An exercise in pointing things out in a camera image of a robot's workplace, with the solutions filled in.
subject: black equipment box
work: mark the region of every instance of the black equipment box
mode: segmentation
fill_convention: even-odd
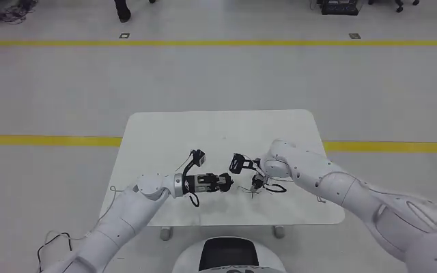
[[[358,15],[358,0],[319,0],[322,14]]]

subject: yellow floor line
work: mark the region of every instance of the yellow floor line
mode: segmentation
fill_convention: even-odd
[[[2,40],[0,46],[437,46],[437,40]]]
[[[0,135],[0,145],[119,147],[116,136]],[[434,142],[323,141],[327,152],[437,153]]]

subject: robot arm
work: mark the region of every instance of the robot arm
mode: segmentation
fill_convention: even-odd
[[[167,197],[186,193],[228,191],[230,176],[208,173],[187,175],[193,165],[205,161],[201,150],[192,151],[193,159],[183,173],[173,175],[142,175],[114,200],[107,215],[84,239],[78,250],[44,271],[44,273],[101,273],[118,250],[136,236],[153,218]]]
[[[287,141],[274,141],[259,167],[266,177],[291,177],[297,186],[355,214],[410,272],[437,272],[437,205],[432,201],[371,186]]]

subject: table caster wheel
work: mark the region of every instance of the table caster wheel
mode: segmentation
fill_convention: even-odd
[[[283,226],[273,226],[273,235],[277,239],[282,239],[285,237],[285,229]]]
[[[161,232],[159,233],[159,238],[162,241],[168,241],[173,235],[173,227],[161,227]]]

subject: person's foot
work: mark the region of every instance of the person's foot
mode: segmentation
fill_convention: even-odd
[[[130,10],[127,9],[123,12],[118,12],[118,18],[120,19],[120,22],[126,23],[130,19]]]

